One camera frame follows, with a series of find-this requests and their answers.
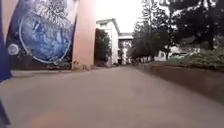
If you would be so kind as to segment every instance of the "window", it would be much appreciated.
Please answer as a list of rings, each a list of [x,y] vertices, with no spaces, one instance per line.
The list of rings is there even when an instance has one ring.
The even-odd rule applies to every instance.
[[[161,57],[164,57],[165,56],[165,54],[164,53],[161,53]]]
[[[100,27],[105,27],[107,26],[107,23],[100,23]]]

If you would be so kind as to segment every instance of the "person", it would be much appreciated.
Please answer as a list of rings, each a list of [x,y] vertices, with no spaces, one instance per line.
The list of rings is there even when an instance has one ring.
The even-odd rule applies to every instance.
[[[0,0],[0,87],[1,82],[11,77],[9,70],[8,54],[5,48],[2,29],[2,0]],[[0,128],[6,128],[10,121],[0,99]]]
[[[0,100],[0,128],[6,128],[7,125],[10,125],[10,121]]]

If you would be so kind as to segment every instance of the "bush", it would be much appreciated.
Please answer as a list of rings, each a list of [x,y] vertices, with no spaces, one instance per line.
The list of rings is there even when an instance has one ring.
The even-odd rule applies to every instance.
[[[169,66],[204,68],[204,69],[224,69],[224,49],[213,51],[203,51],[201,53],[185,56],[181,59],[170,59],[165,62]]]

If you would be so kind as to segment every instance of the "white building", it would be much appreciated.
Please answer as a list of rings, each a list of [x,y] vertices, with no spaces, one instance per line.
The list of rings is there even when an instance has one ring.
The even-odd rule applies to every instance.
[[[121,33],[119,35],[119,64],[126,65],[131,62],[128,57],[128,50],[131,48],[132,41],[132,33]]]
[[[110,46],[112,55],[108,59],[108,66],[111,66],[115,63],[118,63],[118,40],[120,35],[120,30],[117,25],[116,19],[106,19],[106,20],[99,20],[96,22],[96,27],[99,29],[104,30],[108,33],[110,38]]]

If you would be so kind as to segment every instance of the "blue mural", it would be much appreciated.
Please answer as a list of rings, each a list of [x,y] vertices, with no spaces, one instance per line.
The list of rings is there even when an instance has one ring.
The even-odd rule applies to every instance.
[[[71,58],[77,6],[78,0],[20,0],[7,38],[12,61],[29,56],[33,67]]]

